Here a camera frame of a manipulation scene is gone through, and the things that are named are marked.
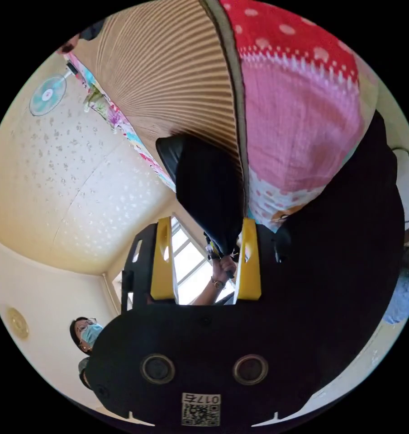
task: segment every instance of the yellow plastic bracket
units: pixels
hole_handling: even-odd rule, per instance
[[[250,218],[244,218],[242,226],[236,294],[238,300],[258,300],[262,295],[256,222]]]
[[[164,253],[167,248],[168,259],[165,260]],[[177,296],[173,246],[171,243],[170,217],[164,217],[158,221],[150,295],[154,300],[175,299],[177,303],[179,300]]]

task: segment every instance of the qr code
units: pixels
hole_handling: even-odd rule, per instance
[[[219,426],[221,395],[182,393],[182,425]]]

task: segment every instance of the blue face mask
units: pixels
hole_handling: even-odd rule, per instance
[[[81,340],[84,340],[90,347],[96,342],[97,337],[104,328],[100,324],[89,324],[81,333]]]

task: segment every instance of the person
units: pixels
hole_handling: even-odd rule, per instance
[[[70,324],[70,336],[75,345],[85,354],[90,355],[91,349],[103,330],[95,318],[79,316]]]
[[[102,30],[105,23],[105,19],[92,24],[90,27],[84,29],[81,33],[78,33],[74,37],[70,38],[66,43],[64,43],[58,50],[59,54],[70,53],[77,45],[80,39],[85,39],[91,41],[94,39]]]
[[[86,357],[85,359],[82,359],[79,363],[78,363],[78,371],[79,371],[79,379],[81,380],[81,383],[87,388],[87,389],[91,389],[90,385],[87,382],[87,378],[86,378],[86,367],[88,364],[90,357]]]
[[[212,259],[212,276],[200,295],[190,305],[209,306],[216,302],[221,291],[229,281],[229,274],[236,272],[236,263],[230,256],[222,259]],[[148,303],[153,303],[150,296]],[[75,345],[85,354],[91,355],[93,345],[103,330],[95,318],[80,316],[70,324],[70,336]]]
[[[212,259],[212,277],[202,293],[190,304],[193,306],[209,306],[218,299],[221,291],[229,281],[228,275],[236,272],[236,263],[231,256]]]

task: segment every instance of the wristwatch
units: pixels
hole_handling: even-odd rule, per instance
[[[219,280],[215,280],[213,277],[210,278],[210,281],[214,284],[215,288],[219,291],[225,287],[223,282],[220,282]]]

